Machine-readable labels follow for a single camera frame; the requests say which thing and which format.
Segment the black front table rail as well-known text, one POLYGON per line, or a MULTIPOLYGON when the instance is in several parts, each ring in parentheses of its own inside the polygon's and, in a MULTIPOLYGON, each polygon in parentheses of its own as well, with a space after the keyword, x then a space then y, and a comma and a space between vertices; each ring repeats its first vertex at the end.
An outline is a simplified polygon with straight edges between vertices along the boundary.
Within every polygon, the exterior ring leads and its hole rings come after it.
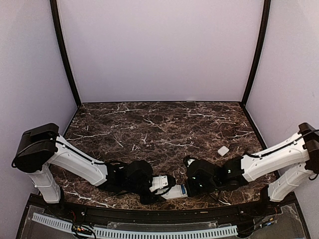
POLYGON ((137 224, 182 224, 217 221, 221 224, 251 224, 254 219, 279 215, 284 206, 291 206, 297 216, 301 209, 294 193, 282 202, 265 206, 261 201, 226 205, 215 202, 213 197, 182 198, 142 205, 134 194, 111 196, 103 194, 100 199, 84 197, 76 192, 65 193, 67 219, 78 223, 106 225, 109 222, 137 224))

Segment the white remote control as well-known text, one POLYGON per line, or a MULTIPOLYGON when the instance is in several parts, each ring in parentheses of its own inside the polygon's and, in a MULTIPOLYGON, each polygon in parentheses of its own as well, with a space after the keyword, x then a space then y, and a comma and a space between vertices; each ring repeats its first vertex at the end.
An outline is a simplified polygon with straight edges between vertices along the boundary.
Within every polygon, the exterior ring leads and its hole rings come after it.
POLYGON ((180 198, 187 198, 188 197, 187 194, 185 194, 185 195, 182 194, 181 185, 173 186, 169 191, 167 191, 162 196, 166 200, 174 200, 174 199, 180 199, 180 198))

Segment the right black frame post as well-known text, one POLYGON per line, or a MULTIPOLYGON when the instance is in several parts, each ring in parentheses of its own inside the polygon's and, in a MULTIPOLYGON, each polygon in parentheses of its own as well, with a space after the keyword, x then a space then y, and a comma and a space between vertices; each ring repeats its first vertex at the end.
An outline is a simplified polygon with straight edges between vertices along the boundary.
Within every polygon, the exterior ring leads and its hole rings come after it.
POLYGON ((264 0, 263 4, 263 10, 262 10, 262 17, 261 17, 261 24, 259 28, 259 34, 258 34, 258 39, 257 39, 257 44, 256 44, 256 49, 250 69, 250 73, 248 76, 247 84, 245 87, 245 91, 241 100, 241 107, 246 108, 253 83, 255 80, 255 76, 257 73, 257 69, 259 66, 259 61, 261 58, 262 54, 262 49, 264 45, 264 40, 266 36, 266 31, 267 31, 267 25, 268 25, 268 20, 269 20, 269 14, 270 14, 270 7, 271 7, 271 0, 264 0))

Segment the left black frame post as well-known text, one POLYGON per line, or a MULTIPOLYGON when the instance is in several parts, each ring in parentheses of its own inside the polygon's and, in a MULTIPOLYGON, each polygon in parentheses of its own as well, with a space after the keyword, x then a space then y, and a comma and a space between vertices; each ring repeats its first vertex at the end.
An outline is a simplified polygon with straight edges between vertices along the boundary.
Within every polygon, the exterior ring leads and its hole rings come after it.
POLYGON ((68 54, 67 54, 66 45, 64 42, 62 25, 61 25, 60 16, 59 16, 59 10, 58 10, 58 1, 50 0, 49 2, 50 2, 50 8, 51 8, 51 14, 52 14, 52 20, 53 20, 54 30, 56 34, 56 39, 57 39, 62 63, 64 66, 64 70, 66 73, 66 77, 68 80, 68 84, 71 89, 71 93, 76 106, 80 107, 82 105, 82 102, 80 100, 79 92, 76 87, 76 83, 74 80, 74 76, 72 73, 71 65, 69 62, 68 54))

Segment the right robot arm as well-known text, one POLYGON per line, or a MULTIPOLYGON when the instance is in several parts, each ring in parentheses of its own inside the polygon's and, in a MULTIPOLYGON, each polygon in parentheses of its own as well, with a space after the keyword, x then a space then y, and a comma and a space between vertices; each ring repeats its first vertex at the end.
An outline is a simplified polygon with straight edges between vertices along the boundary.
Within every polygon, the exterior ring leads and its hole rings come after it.
POLYGON ((244 153, 218 166, 207 160, 185 157, 187 168, 185 188, 189 197, 213 191, 234 191, 256 179, 286 168, 276 181, 262 189, 263 198, 254 211, 265 216, 307 179, 319 174, 319 131, 308 123, 299 125, 299 131, 285 141, 259 151, 244 153))

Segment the black frame post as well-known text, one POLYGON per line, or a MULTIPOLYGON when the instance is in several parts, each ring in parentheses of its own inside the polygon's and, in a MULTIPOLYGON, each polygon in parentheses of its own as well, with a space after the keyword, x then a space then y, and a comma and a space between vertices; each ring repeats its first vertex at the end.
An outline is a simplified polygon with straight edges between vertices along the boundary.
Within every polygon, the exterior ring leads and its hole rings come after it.
POLYGON ((64 66, 64 70, 66 73, 66 77, 68 80, 68 84, 71 89, 71 93, 76 106, 80 107, 82 105, 82 102, 80 100, 79 92, 76 87, 76 83, 74 80, 74 76, 72 73, 71 65, 69 62, 68 54, 67 54, 66 45, 64 42, 62 25, 61 25, 60 16, 59 16, 59 10, 58 10, 58 1, 50 0, 49 2, 50 2, 50 8, 51 8, 51 14, 52 14, 52 20, 53 20, 54 30, 56 34, 56 39, 57 39, 62 63, 64 66))
POLYGON ((261 58, 262 54, 262 49, 264 45, 264 40, 266 36, 266 31, 267 31, 267 25, 268 25, 268 20, 269 20, 269 14, 270 14, 270 7, 271 7, 271 0, 264 0, 263 4, 263 10, 262 10, 262 17, 261 17, 261 24, 259 28, 259 34, 258 34, 258 39, 257 39, 257 44, 256 44, 256 49, 250 69, 250 73, 248 76, 247 84, 245 87, 245 91, 241 100, 241 107, 246 108, 253 83, 255 80, 255 76, 257 73, 257 69, 259 66, 259 61, 261 58))

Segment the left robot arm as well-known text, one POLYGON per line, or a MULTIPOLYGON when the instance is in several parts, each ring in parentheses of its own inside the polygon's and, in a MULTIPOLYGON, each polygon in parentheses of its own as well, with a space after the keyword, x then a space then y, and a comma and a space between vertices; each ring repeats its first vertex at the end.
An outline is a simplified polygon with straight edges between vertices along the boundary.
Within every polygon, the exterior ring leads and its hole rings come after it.
POLYGON ((55 182, 50 164, 68 170, 101 190, 116 194, 122 191, 135 193, 145 205, 165 200, 152 189, 153 169, 146 161, 127 164, 94 159, 68 143, 58 130, 56 124, 48 123, 25 131, 11 166, 30 177, 59 217, 70 213, 70 205, 63 201, 63 190, 55 182))

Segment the white battery compartment cover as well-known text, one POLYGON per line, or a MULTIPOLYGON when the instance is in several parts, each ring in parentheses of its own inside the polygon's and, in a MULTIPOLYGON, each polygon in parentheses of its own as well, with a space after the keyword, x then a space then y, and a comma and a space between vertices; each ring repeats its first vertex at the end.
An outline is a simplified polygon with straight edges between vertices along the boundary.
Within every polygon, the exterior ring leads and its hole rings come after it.
POLYGON ((227 148, 226 146, 222 146, 221 148, 218 149, 217 153, 220 156, 224 156, 229 152, 229 148, 227 148))

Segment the blue battery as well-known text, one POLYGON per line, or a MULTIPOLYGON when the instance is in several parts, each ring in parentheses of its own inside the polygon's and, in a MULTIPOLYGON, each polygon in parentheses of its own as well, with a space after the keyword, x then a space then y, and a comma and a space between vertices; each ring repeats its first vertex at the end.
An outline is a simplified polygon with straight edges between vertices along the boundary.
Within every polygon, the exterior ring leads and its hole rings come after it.
POLYGON ((187 191, 184 185, 181 185, 181 191, 183 195, 187 194, 187 191))

